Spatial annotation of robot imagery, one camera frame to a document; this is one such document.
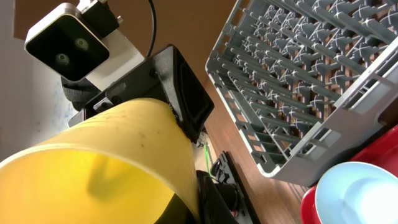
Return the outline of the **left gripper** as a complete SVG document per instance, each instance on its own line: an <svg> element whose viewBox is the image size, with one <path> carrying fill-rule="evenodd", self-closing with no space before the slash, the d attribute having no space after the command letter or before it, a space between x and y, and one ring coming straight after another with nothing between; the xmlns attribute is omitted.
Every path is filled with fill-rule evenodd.
<svg viewBox="0 0 398 224"><path fill-rule="evenodd" d="M68 99L78 104L72 127L114 106L137 98L153 98L170 106L177 124L191 142L197 142L215 108L209 94L178 48L168 45L103 91L68 88Z"/></svg>

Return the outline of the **yellow plastic cup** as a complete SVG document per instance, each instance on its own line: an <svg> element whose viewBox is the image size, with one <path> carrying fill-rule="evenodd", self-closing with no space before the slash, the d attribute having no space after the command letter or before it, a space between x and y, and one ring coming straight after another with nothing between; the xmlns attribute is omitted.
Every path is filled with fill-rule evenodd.
<svg viewBox="0 0 398 224"><path fill-rule="evenodd" d="M200 221L190 140L167 103L108 109L1 162L2 223Z"/></svg>

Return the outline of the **light blue bowl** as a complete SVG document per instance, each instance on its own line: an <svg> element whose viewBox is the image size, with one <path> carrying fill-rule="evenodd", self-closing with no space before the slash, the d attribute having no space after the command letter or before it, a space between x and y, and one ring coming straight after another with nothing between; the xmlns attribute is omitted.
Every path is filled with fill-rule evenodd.
<svg viewBox="0 0 398 224"><path fill-rule="evenodd" d="M344 162L324 173L315 192L321 223L397 223L397 177L364 162Z"/></svg>

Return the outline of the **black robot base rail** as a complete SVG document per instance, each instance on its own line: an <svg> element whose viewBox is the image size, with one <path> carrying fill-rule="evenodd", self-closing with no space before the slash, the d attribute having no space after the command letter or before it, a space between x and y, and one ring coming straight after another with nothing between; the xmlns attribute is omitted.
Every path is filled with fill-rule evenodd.
<svg viewBox="0 0 398 224"><path fill-rule="evenodd" d="M229 152L222 152L210 172L197 171L199 209L204 224L260 224Z"/></svg>

